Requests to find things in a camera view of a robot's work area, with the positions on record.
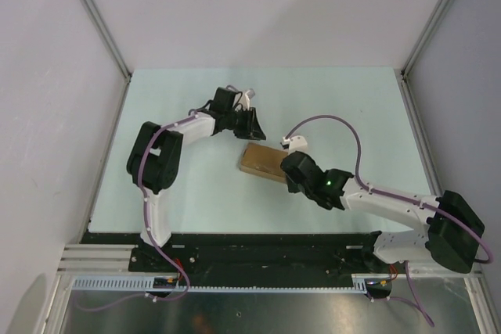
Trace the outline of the brown cardboard express box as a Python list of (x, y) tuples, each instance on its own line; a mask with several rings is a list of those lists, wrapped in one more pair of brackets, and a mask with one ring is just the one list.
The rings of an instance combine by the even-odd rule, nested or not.
[(286, 151), (249, 142), (239, 167), (244, 173), (285, 184), (286, 177), (280, 164), (286, 156)]

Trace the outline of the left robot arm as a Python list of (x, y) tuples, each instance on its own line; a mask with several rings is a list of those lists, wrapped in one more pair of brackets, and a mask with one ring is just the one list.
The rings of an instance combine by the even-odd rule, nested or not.
[(252, 88), (219, 87), (213, 99), (191, 109), (181, 120), (164, 126), (150, 121), (142, 124), (126, 170), (143, 194), (141, 238), (151, 246), (145, 260), (154, 270), (164, 271), (173, 261), (172, 251), (164, 246), (171, 238), (171, 229), (160, 201), (177, 178), (182, 149), (225, 130), (238, 139), (266, 140), (256, 109), (251, 105), (254, 96)]

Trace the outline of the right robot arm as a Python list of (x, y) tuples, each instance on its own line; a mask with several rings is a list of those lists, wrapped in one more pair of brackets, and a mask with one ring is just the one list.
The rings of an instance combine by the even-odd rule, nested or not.
[(433, 260), (467, 274), (478, 262), (485, 226), (458, 193), (442, 196), (384, 191), (347, 171), (322, 170), (306, 153), (295, 151), (280, 164), (291, 193), (302, 193), (326, 210), (333, 208), (372, 214), (403, 224), (403, 232), (378, 232), (371, 247), (361, 252), (362, 266), (379, 272), (388, 264)]

